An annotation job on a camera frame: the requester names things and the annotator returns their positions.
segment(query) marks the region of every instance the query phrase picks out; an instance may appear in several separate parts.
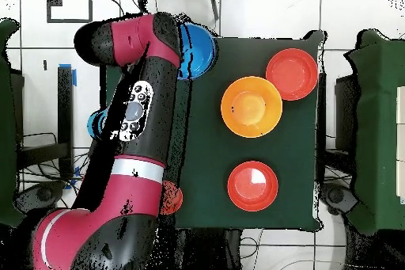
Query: white stripe band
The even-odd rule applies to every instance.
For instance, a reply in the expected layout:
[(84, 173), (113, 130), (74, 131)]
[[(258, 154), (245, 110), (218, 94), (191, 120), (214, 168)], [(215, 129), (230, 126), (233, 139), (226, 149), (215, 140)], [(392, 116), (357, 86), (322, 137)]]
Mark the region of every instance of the white stripe band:
[(41, 240), (41, 254), (42, 254), (42, 261), (47, 265), (48, 268), (52, 269), (51, 265), (47, 261), (47, 249), (46, 249), (46, 244), (47, 244), (47, 236), (49, 235), (49, 232), (51, 231), (52, 226), (54, 226), (55, 222), (64, 214), (69, 212), (70, 210), (64, 210), (60, 212), (58, 215), (56, 215), (50, 223), (48, 223), (47, 228), (45, 228), (44, 234), (42, 235), (42, 240)]
[(121, 158), (114, 161), (111, 175), (141, 177), (162, 184), (163, 171), (163, 167), (151, 162)]

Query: red bowl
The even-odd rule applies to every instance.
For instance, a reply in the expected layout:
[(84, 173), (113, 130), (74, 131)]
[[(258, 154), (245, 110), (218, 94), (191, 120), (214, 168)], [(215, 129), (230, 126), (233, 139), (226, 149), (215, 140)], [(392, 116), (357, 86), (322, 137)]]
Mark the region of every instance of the red bowl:
[(171, 181), (163, 181), (163, 189), (161, 215), (172, 215), (183, 203), (183, 193)]
[(273, 170), (256, 161), (239, 164), (229, 175), (228, 194), (244, 211), (261, 211), (273, 203), (278, 181)]
[(290, 48), (271, 58), (266, 69), (266, 79), (273, 83), (283, 100), (299, 100), (315, 88), (318, 68), (309, 53)]

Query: dark green table mat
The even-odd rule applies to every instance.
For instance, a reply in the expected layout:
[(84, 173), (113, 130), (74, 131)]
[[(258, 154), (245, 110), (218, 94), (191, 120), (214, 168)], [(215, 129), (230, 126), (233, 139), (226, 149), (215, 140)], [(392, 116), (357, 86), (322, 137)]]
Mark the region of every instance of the dark green table mat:
[(347, 56), (361, 89), (354, 182), (360, 203), (348, 219), (366, 235), (403, 230), (405, 205), (396, 196), (396, 90), (405, 86), (405, 41), (385, 40), (370, 29)]
[[(270, 58), (285, 48), (299, 48), (317, 60), (321, 31), (303, 40), (221, 38), (214, 67), (193, 82), (178, 81), (171, 146), (165, 179), (180, 183), (184, 194), (176, 227), (274, 228), (314, 231), (315, 114), (317, 87), (304, 99), (283, 101), (276, 128), (257, 139), (233, 134), (223, 123), (220, 104), (226, 88), (238, 78), (265, 77)], [(109, 86), (119, 75), (108, 69)], [(191, 101), (189, 117), (187, 103)], [(187, 136), (185, 154), (184, 134)], [(278, 177), (278, 196), (267, 209), (246, 212), (227, 193), (228, 176), (238, 164), (256, 160)]]

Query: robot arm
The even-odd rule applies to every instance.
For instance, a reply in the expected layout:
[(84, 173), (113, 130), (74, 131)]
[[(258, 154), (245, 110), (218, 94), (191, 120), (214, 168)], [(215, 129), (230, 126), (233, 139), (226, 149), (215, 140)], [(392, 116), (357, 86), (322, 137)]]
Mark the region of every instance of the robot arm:
[[(155, 238), (172, 126), (180, 65), (176, 22), (156, 13), (89, 24), (77, 32), (75, 47), (87, 63), (123, 67), (143, 56), (143, 64), (138, 77), (129, 72), (119, 83), (108, 110), (102, 139), (119, 136), (124, 145), (111, 160), (100, 205), (43, 218), (32, 239), (34, 270), (143, 270)], [(92, 160), (88, 173), (96, 172)], [(85, 178), (82, 188), (90, 181)]]

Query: white tile floor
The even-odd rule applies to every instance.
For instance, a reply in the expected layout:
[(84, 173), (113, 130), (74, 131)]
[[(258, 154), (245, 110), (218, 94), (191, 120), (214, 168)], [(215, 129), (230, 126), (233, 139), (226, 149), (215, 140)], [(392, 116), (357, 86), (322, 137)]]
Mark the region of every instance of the white tile floor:
[[(132, 0), (116, 1), (121, 3), (124, 13), (139, 11)], [(88, 3), (88, 0), (63, 0), (63, 6), (52, 7), (51, 14), (53, 18), (86, 18)], [(327, 73), (327, 134), (330, 136), (336, 133), (335, 80), (352, 73), (343, 54), (354, 48), (357, 34), (368, 28), (379, 29), (391, 38), (402, 37), (405, 33), (403, 0), (221, 0), (221, 6), (219, 2), (217, 4), (221, 11), (220, 21), (214, 20), (210, 0), (149, 0), (147, 9), (151, 13), (185, 13), (194, 22), (226, 37), (299, 39), (313, 29), (326, 31), (324, 67)], [(93, 0), (94, 21), (120, 15), (119, 7), (111, 0)], [(46, 0), (0, 0), (1, 17), (21, 23), (21, 29), (9, 39), (6, 52), (12, 67), (22, 69), (25, 75), (25, 134), (57, 133), (56, 67), (60, 63), (70, 63), (78, 73), (78, 86), (74, 87), (74, 145), (89, 146), (86, 122), (99, 104), (98, 72), (81, 61), (73, 49), (74, 34), (83, 24), (48, 24)], [(44, 70), (44, 60), (47, 60), (47, 70)], [(36, 144), (51, 142), (52, 137), (36, 138)], [(327, 138), (327, 147), (334, 146), (335, 140)], [(85, 152), (75, 149), (74, 154)], [(74, 200), (73, 189), (65, 190), (63, 199), (70, 205)], [(342, 220), (330, 215), (321, 203), (319, 218), (324, 228), (314, 234), (298, 230), (265, 230), (260, 238), (259, 252), (243, 259), (244, 270), (341, 270), (346, 244)], [(260, 232), (245, 230), (243, 237), (258, 241)], [(255, 252), (251, 239), (244, 239), (242, 244), (242, 257)], [(323, 262), (314, 264), (314, 260)]]

